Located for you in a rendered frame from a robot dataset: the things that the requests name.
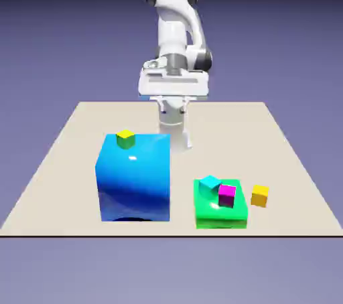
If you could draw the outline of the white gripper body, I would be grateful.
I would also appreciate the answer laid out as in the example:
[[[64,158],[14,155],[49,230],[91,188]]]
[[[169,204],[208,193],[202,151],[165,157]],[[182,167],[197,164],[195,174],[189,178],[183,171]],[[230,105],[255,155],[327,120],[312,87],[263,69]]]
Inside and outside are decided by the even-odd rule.
[[[141,96],[195,96],[209,93],[209,75],[203,71],[181,69],[180,75],[168,75],[165,68],[142,69],[138,92]]]

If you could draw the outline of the small yellow cube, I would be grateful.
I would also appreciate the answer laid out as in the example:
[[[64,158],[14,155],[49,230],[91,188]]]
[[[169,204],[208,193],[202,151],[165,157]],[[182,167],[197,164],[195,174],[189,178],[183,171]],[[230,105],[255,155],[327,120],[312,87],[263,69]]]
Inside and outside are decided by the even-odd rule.
[[[117,145],[122,149],[130,149],[135,145],[135,134],[124,129],[116,134]]]

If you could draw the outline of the small cyan cube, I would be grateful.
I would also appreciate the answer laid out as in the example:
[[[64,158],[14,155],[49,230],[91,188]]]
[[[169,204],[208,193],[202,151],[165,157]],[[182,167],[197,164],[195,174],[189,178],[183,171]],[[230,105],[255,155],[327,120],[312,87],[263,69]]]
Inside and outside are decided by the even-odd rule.
[[[217,196],[220,185],[220,179],[213,175],[208,175],[199,181],[198,190],[201,196],[211,200]]]

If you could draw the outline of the small magenta cube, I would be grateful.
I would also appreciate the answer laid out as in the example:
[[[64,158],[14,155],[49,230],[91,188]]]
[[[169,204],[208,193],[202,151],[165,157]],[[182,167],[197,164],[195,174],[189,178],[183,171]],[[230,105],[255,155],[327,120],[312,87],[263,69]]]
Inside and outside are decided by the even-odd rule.
[[[233,208],[235,195],[236,195],[235,186],[221,184],[218,189],[218,205],[220,207]]]

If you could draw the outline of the small orange cube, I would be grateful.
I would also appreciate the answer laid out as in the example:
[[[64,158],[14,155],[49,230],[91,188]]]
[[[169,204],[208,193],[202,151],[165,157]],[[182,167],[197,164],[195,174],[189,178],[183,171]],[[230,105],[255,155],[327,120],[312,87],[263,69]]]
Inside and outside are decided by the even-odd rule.
[[[251,205],[265,208],[269,195],[269,187],[254,185],[251,194]]]

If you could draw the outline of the large blue box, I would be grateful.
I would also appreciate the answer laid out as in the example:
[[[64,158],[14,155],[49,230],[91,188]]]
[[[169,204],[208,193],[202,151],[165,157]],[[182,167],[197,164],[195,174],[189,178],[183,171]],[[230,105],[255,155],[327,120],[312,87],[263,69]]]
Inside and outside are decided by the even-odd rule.
[[[123,149],[108,134],[95,165],[103,222],[156,221],[170,217],[170,136],[136,134]]]

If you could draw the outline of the large green box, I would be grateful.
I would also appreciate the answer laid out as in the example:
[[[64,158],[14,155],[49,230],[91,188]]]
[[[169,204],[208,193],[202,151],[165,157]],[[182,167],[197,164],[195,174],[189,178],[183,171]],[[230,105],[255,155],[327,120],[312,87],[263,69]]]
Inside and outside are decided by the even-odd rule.
[[[219,205],[219,193],[211,188],[200,189],[200,179],[194,180],[194,209],[197,229],[234,228],[245,229],[248,207],[239,179],[221,179],[223,185],[236,188],[233,207]]]

